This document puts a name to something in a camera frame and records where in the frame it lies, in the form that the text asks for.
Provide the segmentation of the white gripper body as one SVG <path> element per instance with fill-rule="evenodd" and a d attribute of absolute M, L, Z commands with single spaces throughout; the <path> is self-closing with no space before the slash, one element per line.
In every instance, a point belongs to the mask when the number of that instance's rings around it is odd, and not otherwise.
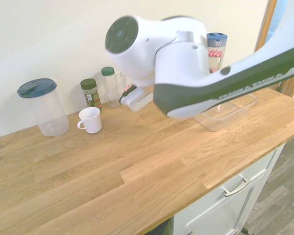
<path fill-rule="evenodd" d="M 149 93 L 139 87 L 131 87 L 125 97 L 126 106 L 132 111 L 138 111 L 153 100 L 153 93 Z"/>

